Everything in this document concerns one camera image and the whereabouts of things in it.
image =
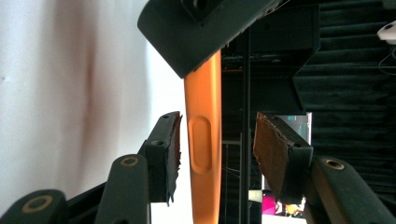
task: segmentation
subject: white wall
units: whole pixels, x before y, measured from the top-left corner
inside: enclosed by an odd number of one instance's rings
[[[0,0],[0,215],[37,189],[69,199],[106,181],[158,117],[184,112],[183,81],[137,30],[145,0]],[[175,203],[191,223],[186,122]]]

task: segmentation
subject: orange handle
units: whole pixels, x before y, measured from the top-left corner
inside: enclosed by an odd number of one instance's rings
[[[184,79],[189,131],[192,217],[218,223],[221,185],[220,51]]]

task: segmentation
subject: pink object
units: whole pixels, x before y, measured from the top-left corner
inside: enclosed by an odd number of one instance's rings
[[[275,198],[270,195],[262,196],[262,213],[264,215],[275,215],[276,214],[276,203]]]

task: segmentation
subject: vertical rail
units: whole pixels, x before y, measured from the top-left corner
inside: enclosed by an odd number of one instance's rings
[[[250,29],[244,32],[244,109],[242,119],[242,146],[240,156],[241,174],[239,181],[239,223],[250,223],[248,189],[250,185]]]
[[[192,217],[219,222],[221,186],[220,51],[184,79],[189,132]]]

